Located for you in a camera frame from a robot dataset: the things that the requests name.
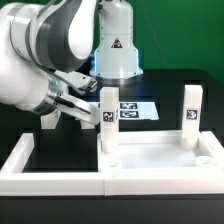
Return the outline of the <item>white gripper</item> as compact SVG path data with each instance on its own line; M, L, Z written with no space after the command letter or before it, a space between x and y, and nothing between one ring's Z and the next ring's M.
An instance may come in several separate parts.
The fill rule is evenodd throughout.
M100 109L97 106L69 94L50 94L49 103L61 112L87 123L97 125L100 122Z

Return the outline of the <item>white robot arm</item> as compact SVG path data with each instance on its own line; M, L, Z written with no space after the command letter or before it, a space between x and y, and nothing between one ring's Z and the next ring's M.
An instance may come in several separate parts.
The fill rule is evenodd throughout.
M87 123L100 110L71 96L99 82L139 79L133 9L125 0L50 0L0 9L0 103L47 115L59 110Z

